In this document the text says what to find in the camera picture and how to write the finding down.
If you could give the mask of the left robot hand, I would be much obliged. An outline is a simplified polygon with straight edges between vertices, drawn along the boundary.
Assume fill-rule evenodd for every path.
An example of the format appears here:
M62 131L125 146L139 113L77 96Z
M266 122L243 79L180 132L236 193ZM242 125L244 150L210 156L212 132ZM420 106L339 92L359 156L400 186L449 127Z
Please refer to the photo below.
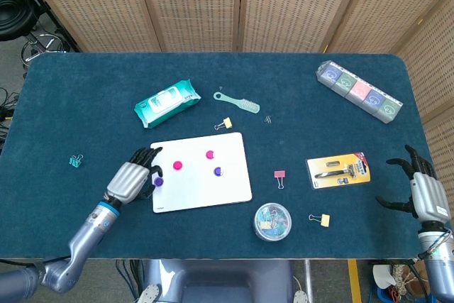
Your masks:
M162 168L154 165L154 159L162 147L140 148L129 161L124 162L107 185L103 200L112 205L129 204L140 194L148 177L157 174L163 176Z

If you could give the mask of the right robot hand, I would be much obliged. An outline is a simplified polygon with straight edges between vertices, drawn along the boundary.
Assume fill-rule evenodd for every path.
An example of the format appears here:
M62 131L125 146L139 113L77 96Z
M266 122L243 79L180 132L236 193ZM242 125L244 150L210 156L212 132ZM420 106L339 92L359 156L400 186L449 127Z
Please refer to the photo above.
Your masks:
M386 163L400 166L409 178L411 195L408 202L389 202L379 196L375 199L385 209L410 213L421 224L433 222L446 225L452 216L442 182L427 159L421 157L410 145L404 147L410 155L411 162L402 158L392 158Z

